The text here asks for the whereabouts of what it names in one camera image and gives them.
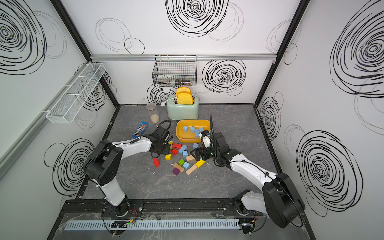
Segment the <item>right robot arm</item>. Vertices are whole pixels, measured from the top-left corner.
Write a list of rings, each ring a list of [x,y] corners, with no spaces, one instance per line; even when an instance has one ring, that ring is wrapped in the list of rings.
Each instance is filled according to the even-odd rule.
[[[291,178],[285,174],[276,174],[263,169],[245,157],[240,151],[231,149],[222,133],[203,131],[199,134],[202,146],[192,150],[196,160],[213,159],[218,167],[227,167],[253,183],[261,194],[252,191],[240,195],[240,208],[267,214],[280,228],[285,228],[299,218],[305,204]]]

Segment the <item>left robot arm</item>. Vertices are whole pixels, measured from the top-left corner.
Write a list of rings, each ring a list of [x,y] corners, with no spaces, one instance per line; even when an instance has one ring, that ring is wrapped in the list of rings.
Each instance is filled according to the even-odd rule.
[[[158,126],[153,133],[128,141],[102,140],[87,158],[84,165],[86,176],[99,186],[108,206],[116,215],[124,216],[130,208],[128,197],[117,180],[121,160],[146,152],[155,156],[168,155],[172,138],[168,128]]]

